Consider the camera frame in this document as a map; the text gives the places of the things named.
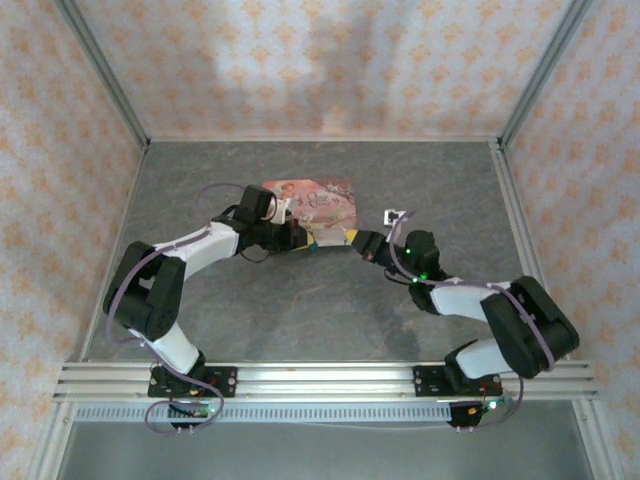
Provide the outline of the pink printed tin box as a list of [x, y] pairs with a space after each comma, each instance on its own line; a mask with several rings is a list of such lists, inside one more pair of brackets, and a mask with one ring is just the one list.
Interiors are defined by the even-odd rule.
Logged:
[[357, 228], [353, 183], [349, 177], [265, 181], [277, 198], [291, 198], [292, 215], [319, 247], [344, 245], [341, 227]]

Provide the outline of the aluminium rear frame rail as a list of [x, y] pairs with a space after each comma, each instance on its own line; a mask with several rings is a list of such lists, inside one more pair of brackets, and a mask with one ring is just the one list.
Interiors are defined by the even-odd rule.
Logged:
[[500, 143], [496, 135], [427, 135], [427, 136], [219, 136], [171, 137], [156, 136], [149, 144], [161, 143], [219, 143], [219, 142], [399, 142], [399, 143]]

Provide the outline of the aluminium side frame rail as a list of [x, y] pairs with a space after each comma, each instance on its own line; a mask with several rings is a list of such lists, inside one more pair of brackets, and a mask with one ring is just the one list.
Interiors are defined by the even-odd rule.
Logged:
[[545, 289], [506, 156], [497, 143], [489, 148], [523, 271], [489, 298], [489, 325], [512, 370], [531, 379], [553, 370], [580, 338]]

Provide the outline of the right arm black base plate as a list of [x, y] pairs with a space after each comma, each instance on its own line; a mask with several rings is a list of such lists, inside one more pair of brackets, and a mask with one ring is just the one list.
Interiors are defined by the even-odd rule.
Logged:
[[417, 397], [499, 397], [503, 394], [499, 376], [470, 379], [453, 365], [416, 365], [413, 385]]

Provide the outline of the thin aluminium side edge rail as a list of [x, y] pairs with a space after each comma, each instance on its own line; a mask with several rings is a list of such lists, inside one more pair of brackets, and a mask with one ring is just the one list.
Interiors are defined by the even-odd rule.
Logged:
[[80, 363], [91, 362], [95, 359], [97, 359], [98, 361], [101, 360], [100, 357], [93, 356], [91, 354], [91, 347], [95, 342], [103, 342], [108, 347], [109, 351], [106, 354], [107, 359], [115, 358], [123, 348], [126, 348], [128, 346], [129, 340], [132, 340], [134, 343], [136, 343], [136, 340], [128, 332], [125, 333], [122, 339], [116, 338], [114, 342], [111, 342], [109, 340], [107, 335], [106, 316], [103, 313], [102, 307], [108, 287], [113, 278], [114, 272], [117, 269], [117, 265], [119, 262], [119, 248], [122, 244], [123, 231], [126, 227], [128, 216], [131, 211], [132, 198], [135, 196], [136, 188], [139, 184], [148, 149], [149, 146], [146, 145], [143, 147], [140, 153], [138, 166], [134, 171], [135, 176], [133, 177], [133, 183], [127, 191], [123, 213], [120, 215], [117, 223], [116, 237], [110, 250], [107, 267], [99, 289], [99, 295], [97, 297], [96, 305], [93, 313], [89, 317], [89, 323], [85, 328], [81, 345], [76, 355], [74, 356], [74, 359], [79, 361]]

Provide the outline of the wide aluminium mounting rail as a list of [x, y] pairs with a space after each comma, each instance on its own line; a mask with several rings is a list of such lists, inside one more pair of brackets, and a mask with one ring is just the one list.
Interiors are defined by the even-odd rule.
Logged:
[[[413, 367], [440, 362], [238, 363], [236, 402], [437, 402], [491, 397], [417, 397]], [[67, 363], [53, 397], [57, 401], [147, 402], [151, 367], [146, 362]], [[599, 388], [589, 363], [561, 361], [550, 372], [520, 381], [499, 375], [503, 393], [527, 400], [595, 399]]]

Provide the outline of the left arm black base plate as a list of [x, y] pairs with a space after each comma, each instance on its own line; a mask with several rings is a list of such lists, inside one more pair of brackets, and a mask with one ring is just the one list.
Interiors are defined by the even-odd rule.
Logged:
[[[155, 366], [151, 369], [147, 395], [150, 398], [196, 399], [215, 397], [207, 388], [188, 383], [165, 367]], [[236, 367], [201, 366], [195, 369], [191, 377], [215, 387], [223, 397], [235, 396], [238, 369]]]

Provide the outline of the right black controller bracket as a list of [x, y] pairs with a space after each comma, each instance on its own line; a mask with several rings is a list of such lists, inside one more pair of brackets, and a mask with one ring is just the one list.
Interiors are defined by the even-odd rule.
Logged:
[[496, 424], [495, 421], [484, 422], [486, 413], [495, 410], [500, 405], [499, 400], [489, 401], [459, 401], [449, 405], [451, 418], [448, 424], [458, 433], [462, 431], [473, 432], [478, 429], [488, 428]]

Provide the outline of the black controller bracket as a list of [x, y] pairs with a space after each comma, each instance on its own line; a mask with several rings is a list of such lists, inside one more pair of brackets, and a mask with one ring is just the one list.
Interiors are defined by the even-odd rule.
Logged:
[[171, 420], [170, 425], [176, 431], [192, 431], [198, 425], [205, 423], [210, 416], [207, 407], [186, 408], [178, 404], [169, 404], [167, 413]]
[[448, 424], [458, 433], [462, 431], [473, 432], [478, 429], [488, 428], [496, 424], [495, 421], [484, 422], [486, 413], [495, 410], [500, 405], [499, 400], [489, 401], [459, 401], [449, 405], [451, 418]]

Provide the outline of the left black controller bracket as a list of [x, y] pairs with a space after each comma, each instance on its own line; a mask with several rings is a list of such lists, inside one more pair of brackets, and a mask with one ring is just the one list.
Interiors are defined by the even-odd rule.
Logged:
[[178, 404], [169, 404], [167, 413], [171, 420], [170, 425], [176, 431], [192, 431], [198, 425], [205, 423], [210, 416], [207, 407], [186, 408]]

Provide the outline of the aluminium upright frame post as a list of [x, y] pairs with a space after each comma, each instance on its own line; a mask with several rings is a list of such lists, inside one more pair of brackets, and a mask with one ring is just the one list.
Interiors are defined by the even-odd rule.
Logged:
[[130, 134], [138, 146], [143, 151], [146, 151], [151, 140], [146, 134], [124, 89], [111, 68], [103, 49], [100, 47], [84, 14], [77, 5], [76, 0], [53, 1], [79, 41], [85, 56], [94, 68], [107, 95], [121, 115]]
[[570, 1], [562, 20], [516, 102], [502, 134], [497, 137], [497, 144], [501, 151], [505, 151], [513, 143], [593, 2], [594, 0]]

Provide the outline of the aluminium lower frame leg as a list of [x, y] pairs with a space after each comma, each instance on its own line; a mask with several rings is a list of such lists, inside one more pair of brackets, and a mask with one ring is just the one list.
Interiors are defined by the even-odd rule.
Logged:
[[57, 480], [76, 415], [72, 402], [57, 403], [45, 422], [27, 480]]
[[574, 400], [573, 410], [594, 480], [625, 480], [600, 400]]

